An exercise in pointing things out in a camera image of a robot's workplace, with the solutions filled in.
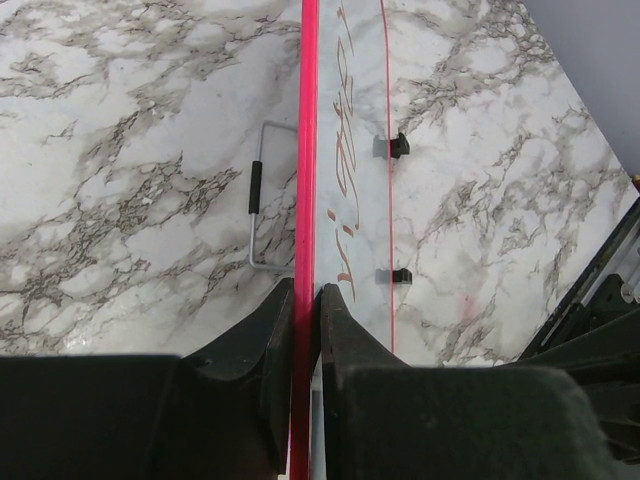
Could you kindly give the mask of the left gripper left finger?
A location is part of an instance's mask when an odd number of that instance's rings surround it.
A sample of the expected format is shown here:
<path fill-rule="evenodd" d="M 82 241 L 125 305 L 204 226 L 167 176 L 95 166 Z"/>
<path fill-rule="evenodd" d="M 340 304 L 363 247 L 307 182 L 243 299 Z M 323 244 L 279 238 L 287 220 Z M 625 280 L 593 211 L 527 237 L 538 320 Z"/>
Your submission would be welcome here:
<path fill-rule="evenodd" d="M 5 479 L 275 479 L 286 470 L 293 282 L 189 356 L 5 357 Z"/>

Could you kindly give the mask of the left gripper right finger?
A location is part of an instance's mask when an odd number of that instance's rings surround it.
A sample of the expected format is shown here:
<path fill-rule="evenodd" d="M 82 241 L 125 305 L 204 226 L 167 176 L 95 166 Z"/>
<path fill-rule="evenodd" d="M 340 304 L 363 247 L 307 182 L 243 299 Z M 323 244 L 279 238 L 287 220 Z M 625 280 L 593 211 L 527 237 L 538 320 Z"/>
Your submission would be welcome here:
<path fill-rule="evenodd" d="M 614 479 L 586 393 L 539 367 L 412 367 L 319 296 L 331 479 Z"/>

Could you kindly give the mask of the pink framed whiteboard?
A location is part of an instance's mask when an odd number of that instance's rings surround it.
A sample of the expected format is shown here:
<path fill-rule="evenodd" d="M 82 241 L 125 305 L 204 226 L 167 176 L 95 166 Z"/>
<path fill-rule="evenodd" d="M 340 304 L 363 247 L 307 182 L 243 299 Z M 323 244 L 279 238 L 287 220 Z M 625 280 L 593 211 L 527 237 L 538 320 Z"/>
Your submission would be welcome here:
<path fill-rule="evenodd" d="M 319 443 L 312 319 L 334 284 L 355 319 L 395 345 L 389 35 L 380 1 L 302 5 L 289 475 Z"/>

